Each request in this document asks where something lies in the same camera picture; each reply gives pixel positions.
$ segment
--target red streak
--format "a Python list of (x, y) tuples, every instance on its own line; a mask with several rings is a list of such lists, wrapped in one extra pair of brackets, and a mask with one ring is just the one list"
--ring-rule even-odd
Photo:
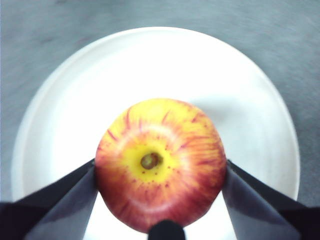
[(215, 161), (214, 159), (203, 160), (203, 161), (199, 161), (197, 165), (212, 164), (214, 161)]
[(141, 118), (139, 119), (139, 131), (142, 133), (142, 120)]
[(108, 129), (108, 134), (110, 135), (110, 137), (115, 140), (116, 142), (118, 141), (118, 138), (116, 138), (113, 133)]
[(162, 119), (162, 123), (164, 123), (167, 119), (167, 116), (169, 114), (170, 111), (167, 111), (166, 114), (164, 115), (163, 119)]
[(126, 115), (125, 115), (125, 124), (127, 129), (130, 129), (130, 118), (129, 118), (130, 109), (131, 108), (129, 108), (128, 111), (126, 111)]

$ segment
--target gray floor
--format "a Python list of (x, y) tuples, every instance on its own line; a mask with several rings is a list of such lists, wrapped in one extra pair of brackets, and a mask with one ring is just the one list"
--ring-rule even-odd
[(147, 26), (206, 33), (239, 49), (262, 68), (284, 98), (297, 131), (298, 200), (320, 206), (320, 2), (316, 0), (2, 0), (2, 200), (11, 199), (11, 157), (19, 124), (47, 76), (88, 43)]

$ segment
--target red and yellow apple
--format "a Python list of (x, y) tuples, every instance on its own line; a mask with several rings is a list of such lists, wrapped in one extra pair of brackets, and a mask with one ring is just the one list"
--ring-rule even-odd
[(202, 217), (223, 186), (226, 165), (219, 134), (202, 110), (155, 98), (112, 123), (99, 143), (95, 174), (109, 210), (147, 233), (162, 220), (184, 227)]

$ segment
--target white plate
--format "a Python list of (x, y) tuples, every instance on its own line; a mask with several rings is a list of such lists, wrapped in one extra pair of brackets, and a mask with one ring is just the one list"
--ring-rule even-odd
[[(211, 36), (171, 27), (119, 32), (76, 52), (45, 81), (21, 123), (13, 154), (13, 197), (44, 187), (95, 157), (115, 117), (154, 97), (191, 102), (215, 123), (226, 155), (297, 199), (296, 133), (281, 96), (245, 55)], [(221, 194), (185, 228), (188, 239), (235, 239)], [(86, 240), (146, 239), (109, 212), (101, 196)]]

